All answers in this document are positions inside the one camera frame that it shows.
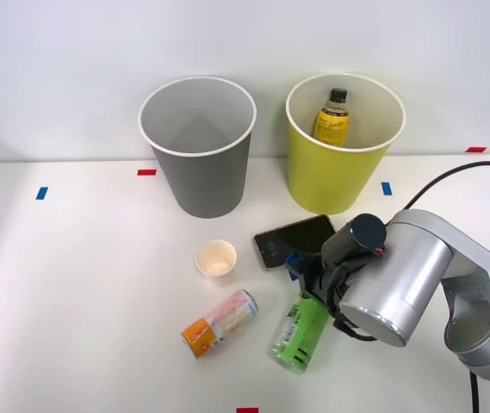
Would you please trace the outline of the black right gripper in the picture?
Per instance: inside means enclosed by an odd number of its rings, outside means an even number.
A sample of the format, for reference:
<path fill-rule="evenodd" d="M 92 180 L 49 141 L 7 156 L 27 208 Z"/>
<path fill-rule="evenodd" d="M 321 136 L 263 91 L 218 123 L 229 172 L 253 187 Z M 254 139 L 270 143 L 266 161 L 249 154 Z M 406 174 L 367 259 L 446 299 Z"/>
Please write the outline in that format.
<path fill-rule="evenodd" d="M 350 276 L 348 262 L 324 263 L 321 255 L 292 252 L 284 267 L 290 280 L 298 280 L 302 293 L 322 305 L 329 314 L 340 313 L 340 301 L 348 290 L 346 281 Z"/>

